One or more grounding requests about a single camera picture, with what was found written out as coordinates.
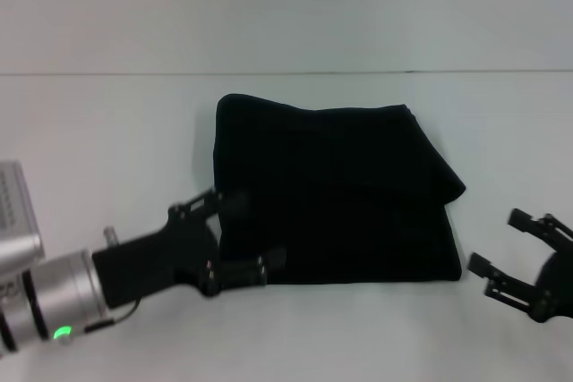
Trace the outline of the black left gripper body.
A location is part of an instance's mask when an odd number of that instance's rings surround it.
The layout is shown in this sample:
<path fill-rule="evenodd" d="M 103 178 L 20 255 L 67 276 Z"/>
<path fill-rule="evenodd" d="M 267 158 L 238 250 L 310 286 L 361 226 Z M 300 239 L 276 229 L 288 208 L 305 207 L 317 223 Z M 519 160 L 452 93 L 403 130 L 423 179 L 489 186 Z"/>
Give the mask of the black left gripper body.
<path fill-rule="evenodd" d="M 180 284 L 210 297 L 218 294 L 218 243 L 207 220 L 214 211 L 173 206 L 164 227 L 92 254 L 111 310 Z"/>

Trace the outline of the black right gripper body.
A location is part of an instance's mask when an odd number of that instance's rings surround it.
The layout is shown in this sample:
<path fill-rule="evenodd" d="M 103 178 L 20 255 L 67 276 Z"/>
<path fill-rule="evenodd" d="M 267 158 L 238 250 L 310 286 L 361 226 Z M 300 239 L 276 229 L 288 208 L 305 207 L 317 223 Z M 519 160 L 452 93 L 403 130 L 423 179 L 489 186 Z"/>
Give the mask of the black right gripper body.
<path fill-rule="evenodd" d="M 554 252 L 543 264 L 535 287 L 539 300 L 532 309 L 532 319 L 545 323 L 551 318 L 572 318 L 572 241 L 543 238 Z"/>

